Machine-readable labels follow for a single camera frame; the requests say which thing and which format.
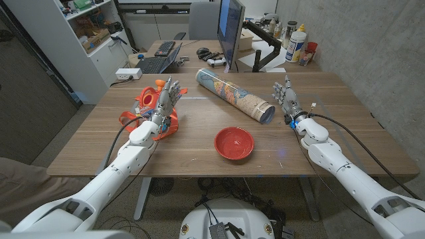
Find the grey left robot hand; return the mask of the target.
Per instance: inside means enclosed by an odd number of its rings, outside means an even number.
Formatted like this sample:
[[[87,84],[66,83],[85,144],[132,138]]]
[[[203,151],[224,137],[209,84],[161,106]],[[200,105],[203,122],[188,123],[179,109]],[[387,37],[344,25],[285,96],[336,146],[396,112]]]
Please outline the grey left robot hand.
[[[170,76],[159,95],[151,121],[161,125],[163,120],[172,114],[173,108],[180,97],[181,87],[179,81],[173,81]]]

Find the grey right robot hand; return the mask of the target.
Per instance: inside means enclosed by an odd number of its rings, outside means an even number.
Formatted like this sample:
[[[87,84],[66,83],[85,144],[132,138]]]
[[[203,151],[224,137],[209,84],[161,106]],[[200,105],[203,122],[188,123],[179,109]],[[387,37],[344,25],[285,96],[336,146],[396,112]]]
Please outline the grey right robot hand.
[[[285,84],[276,82],[273,89],[272,97],[282,108],[285,124],[295,129],[297,124],[307,117],[308,113],[302,110],[288,75],[285,76]]]

